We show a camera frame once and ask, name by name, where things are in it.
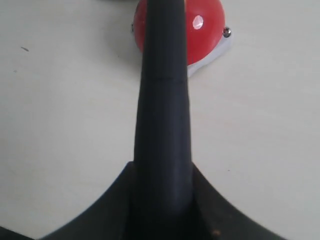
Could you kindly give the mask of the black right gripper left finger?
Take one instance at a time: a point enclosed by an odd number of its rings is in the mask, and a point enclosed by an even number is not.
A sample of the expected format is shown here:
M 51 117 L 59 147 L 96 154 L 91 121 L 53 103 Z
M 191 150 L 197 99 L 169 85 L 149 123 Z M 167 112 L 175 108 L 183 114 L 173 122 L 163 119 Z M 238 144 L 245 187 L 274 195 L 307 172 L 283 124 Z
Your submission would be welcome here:
M 128 162 L 102 196 L 79 216 L 42 240 L 129 240 L 133 163 Z

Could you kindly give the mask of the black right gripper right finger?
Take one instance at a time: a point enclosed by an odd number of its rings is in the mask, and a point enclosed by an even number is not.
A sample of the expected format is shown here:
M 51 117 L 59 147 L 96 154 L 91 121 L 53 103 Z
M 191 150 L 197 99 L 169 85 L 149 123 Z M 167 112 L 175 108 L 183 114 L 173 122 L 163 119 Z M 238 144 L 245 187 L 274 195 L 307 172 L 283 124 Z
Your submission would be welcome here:
M 192 165 L 191 240 L 285 240 L 238 210 Z

